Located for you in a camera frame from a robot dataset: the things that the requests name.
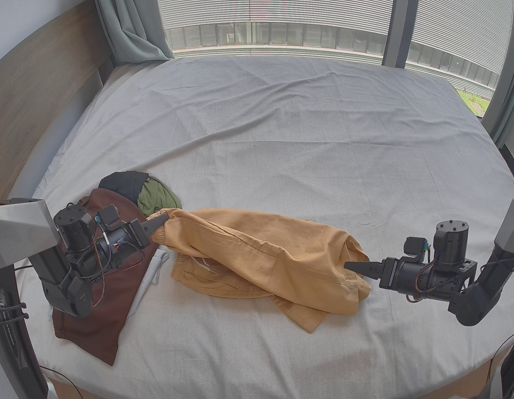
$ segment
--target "grass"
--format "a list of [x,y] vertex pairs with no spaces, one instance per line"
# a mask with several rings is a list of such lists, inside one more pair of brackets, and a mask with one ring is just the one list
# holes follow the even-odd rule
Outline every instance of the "grass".
[[[473,111],[473,114],[476,116],[483,116],[486,110],[488,109],[488,105],[490,101],[487,101],[486,99],[481,98],[478,95],[475,95],[473,93],[469,93],[468,91],[464,90],[457,90],[458,94],[462,98],[462,100],[466,103],[466,105],[469,107],[470,110]],[[471,105],[471,103],[475,103],[479,105],[480,109],[482,111],[478,111],[476,108]]]

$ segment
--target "mattress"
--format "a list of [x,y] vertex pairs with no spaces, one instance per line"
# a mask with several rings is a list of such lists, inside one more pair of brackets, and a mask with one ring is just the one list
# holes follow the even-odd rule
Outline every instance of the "mattress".
[[[372,260],[407,236],[470,225],[487,261],[514,179],[446,80],[297,57],[202,57],[126,65],[86,109],[35,197],[51,214],[117,170],[166,182],[183,208],[234,208],[326,223]],[[54,337],[34,271],[18,275],[42,365],[111,398],[412,398],[479,367],[514,332],[514,274],[475,327],[447,303],[410,304],[372,285],[355,316],[313,334],[268,299],[199,294],[170,277],[147,289],[113,367]]]

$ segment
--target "gray bed sheet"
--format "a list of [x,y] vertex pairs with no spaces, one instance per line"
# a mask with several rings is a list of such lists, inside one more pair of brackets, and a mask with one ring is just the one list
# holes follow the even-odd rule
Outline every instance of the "gray bed sheet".
[[[203,57],[127,65],[94,99],[35,196],[54,214],[116,170],[165,181],[186,210],[280,213],[350,232],[372,260],[407,236],[469,223],[484,263],[514,180],[443,79],[297,57]],[[267,298],[199,294],[162,267],[119,340],[114,367],[54,337],[33,271],[18,275],[42,365],[102,397],[405,398],[487,361],[514,332],[514,274],[475,327],[447,304],[378,289],[356,316],[308,334]]]

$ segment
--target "headboard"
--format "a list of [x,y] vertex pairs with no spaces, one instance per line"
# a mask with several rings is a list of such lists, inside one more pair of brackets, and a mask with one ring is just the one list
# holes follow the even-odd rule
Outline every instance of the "headboard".
[[0,201],[48,126],[110,55],[94,0],[87,0],[0,60]]

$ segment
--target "curtain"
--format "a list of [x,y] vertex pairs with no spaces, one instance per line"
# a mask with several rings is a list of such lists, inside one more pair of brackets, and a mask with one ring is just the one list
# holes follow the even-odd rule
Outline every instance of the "curtain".
[[157,0],[94,0],[115,62],[173,58]]
[[482,125],[498,148],[502,148],[514,124],[514,15],[512,34],[503,70]]

